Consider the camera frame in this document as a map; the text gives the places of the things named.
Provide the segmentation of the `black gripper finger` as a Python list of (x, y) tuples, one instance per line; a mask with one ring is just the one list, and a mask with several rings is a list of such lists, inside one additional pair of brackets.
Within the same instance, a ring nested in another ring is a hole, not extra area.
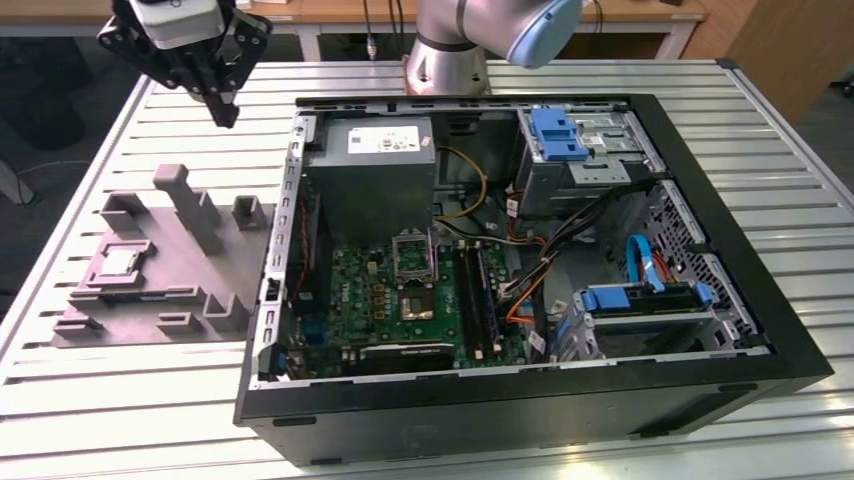
[(224, 113), (217, 125), (225, 128), (232, 128), (235, 125), (239, 114), (239, 107), (235, 105), (236, 94), (260, 61), (272, 33), (271, 21), (259, 15), (235, 13), (231, 25), (239, 54), (225, 63), (225, 73), (219, 90)]
[(113, 16), (97, 34), (97, 42), (168, 89), (185, 89), (205, 105), (217, 125), (224, 113), (219, 96), (224, 77), (223, 36), (163, 50), (153, 45), (139, 25)]

